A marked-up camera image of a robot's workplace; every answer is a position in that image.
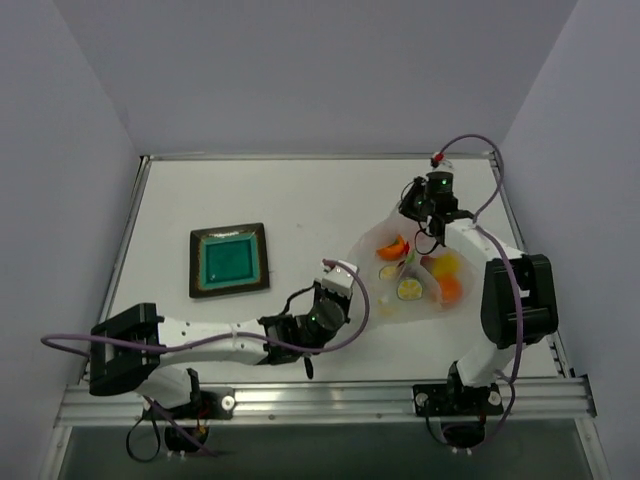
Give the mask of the orange fake fruit slice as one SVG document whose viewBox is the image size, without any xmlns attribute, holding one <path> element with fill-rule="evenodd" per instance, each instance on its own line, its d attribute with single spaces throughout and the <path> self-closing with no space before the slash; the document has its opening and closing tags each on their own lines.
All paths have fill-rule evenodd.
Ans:
<svg viewBox="0 0 640 480">
<path fill-rule="evenodd" d="M 398 261 L 408 255 L 410 250 L 409 244 L 402 235 L 397 235 L 395 240 L 387 246 L 376 250 L 376 255 L 388 262 Z"/>
</svg>

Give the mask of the yellow fake lemon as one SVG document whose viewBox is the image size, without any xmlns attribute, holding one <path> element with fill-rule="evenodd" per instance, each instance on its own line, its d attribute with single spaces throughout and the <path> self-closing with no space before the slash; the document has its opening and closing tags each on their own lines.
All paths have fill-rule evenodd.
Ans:
<svg viewBox="0 0 640 480">
<path fill-rule="evenodd" d="M 435 278 L 456 275 L 460 270 L 460 265 L 461 261 L 456 254 L 445 253 L 432 259 L 431 274 Z"/>
</svg>

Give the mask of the clear printed plastic bag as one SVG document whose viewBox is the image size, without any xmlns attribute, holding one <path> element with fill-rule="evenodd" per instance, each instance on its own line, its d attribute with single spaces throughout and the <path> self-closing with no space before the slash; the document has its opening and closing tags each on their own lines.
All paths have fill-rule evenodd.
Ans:
<svg viewBox="0 0 640 480">
<path fill-rule="evenodd" d="M 376 250 L 402 235 L 410 250 L 404 258 L 388 262 Z M 461 261 L 456 274 L 463 287 L 462 298 L 453 305 L 441 303 L 441 292 L 431 274 L 434 257 L 456 254 Z M 476 287 L 478 270 L 462 254 L 438 245 L 419 230 L 417 222 L 402 216 L 397 208 L 366 231 L 352 246 L 347 261 L 355 264 L 369 294 L 373 326 L 434 320 L 454 315 L 469 302 Z"/>
</svg>

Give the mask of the orange fake tangerine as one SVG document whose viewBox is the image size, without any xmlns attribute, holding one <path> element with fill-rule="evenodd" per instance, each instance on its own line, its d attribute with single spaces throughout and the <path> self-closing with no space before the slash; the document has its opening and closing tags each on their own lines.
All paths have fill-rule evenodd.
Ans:
<svg viewBox="0 0 640 480">
<path fill-rule="evenodd" d="M 441 303 L 443 305 L 453 305 L 463 296 L 463 287 L 459 279 L 454 274 L 443 274 L 436 278 L 440 292 Z"/>
</svg>

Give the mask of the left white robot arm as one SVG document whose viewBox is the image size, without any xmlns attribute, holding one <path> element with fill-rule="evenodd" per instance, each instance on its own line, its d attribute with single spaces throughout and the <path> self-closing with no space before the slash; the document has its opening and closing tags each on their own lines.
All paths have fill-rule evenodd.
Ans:
<svg viewBox="0 0 640 480">
<path fill-rule="evenodd" d="M 180 321 L 160 315 L 153 303 L 134 305 L 92 329 L 89 392 L 137 392 L 190 419 L 202 405 L 196 363 L 280 366 L 302 360 L 311 376 L 312 356 L 350 321 L 353 286 L 351 276 L 317 280 L 308 312 L 283 310 L 244 323 Z"/>
</svg>

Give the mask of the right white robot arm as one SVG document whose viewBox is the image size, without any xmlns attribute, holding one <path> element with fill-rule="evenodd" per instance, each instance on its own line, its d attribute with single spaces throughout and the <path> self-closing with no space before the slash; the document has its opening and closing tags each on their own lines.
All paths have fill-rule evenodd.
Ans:
<svg viewBox="0 0 640 480">
<path fill-rule="evenodd" d="M 413 179 L 398 205 L 400 215 L 426 227 L 438 246 L 467 260 L 483 275 L 482 336 L 449 370 L 444 400 L 455 412 L 469 411 L 511 366 L 520 373 L 525 349 L 557 331 L 559 320 L 550 260 L 508 246 L 459 207 L 453 174 L 433 171 Z"/>
</svg>

